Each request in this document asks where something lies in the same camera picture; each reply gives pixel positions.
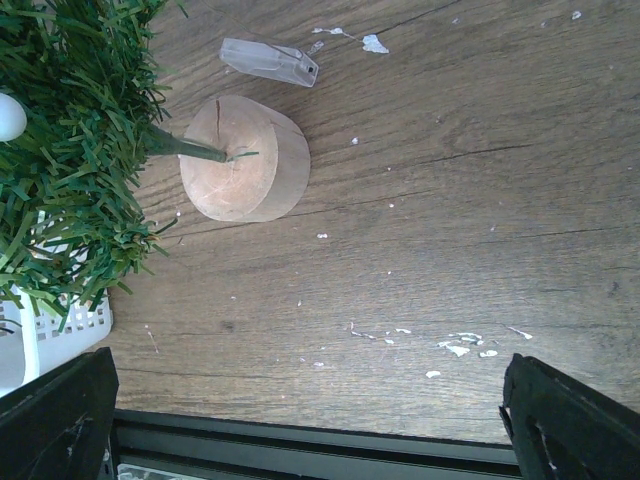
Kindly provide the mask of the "small green christmas tree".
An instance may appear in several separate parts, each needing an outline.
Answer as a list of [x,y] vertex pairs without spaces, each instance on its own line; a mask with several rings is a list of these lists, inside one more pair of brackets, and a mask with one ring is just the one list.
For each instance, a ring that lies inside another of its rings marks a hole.
[[161,128],[165,89],[149,45],[163,8],[161,1],[1,5],[1,93],[27,117],[21,136],[1,142],[1,202],[15,195],[73,212],[141,214],[153,237],[149,249],[112,287],[159,249],[160,230],[134,196],[150,157],[177,156],[191,201],[231,222],[286,214],[310,177],[299,127],[240,96],[207,103],[186,138]]

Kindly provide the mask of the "white perforated plastic basket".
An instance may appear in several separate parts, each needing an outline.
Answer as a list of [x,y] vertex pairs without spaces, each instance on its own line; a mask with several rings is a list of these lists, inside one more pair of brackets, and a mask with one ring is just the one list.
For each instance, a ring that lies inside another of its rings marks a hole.
[[1,393],[75,358],[111,330],[108,288],[144,257],[142,215],[1,202]]

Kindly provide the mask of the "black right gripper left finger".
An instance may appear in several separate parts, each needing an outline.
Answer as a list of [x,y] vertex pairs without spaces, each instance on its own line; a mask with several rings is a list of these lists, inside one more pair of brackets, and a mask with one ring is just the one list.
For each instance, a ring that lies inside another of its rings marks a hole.
[[97,479],[119,388],[111,350],[84,353],[1,399],[3,479]]

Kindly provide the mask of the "white ball string lights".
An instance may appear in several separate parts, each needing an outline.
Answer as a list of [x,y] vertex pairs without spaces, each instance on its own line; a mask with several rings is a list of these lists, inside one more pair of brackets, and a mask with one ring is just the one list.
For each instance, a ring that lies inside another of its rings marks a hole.
[[11,96],[0,94],[0,141],[9,142],[21,136],[27,126],[26,113]]

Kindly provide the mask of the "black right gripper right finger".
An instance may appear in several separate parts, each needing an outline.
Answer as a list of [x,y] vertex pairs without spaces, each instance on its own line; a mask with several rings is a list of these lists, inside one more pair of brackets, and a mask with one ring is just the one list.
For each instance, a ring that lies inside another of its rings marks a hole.
[[525,479],[639,477],[639,414],[537,358],[513,355],[499,411]]

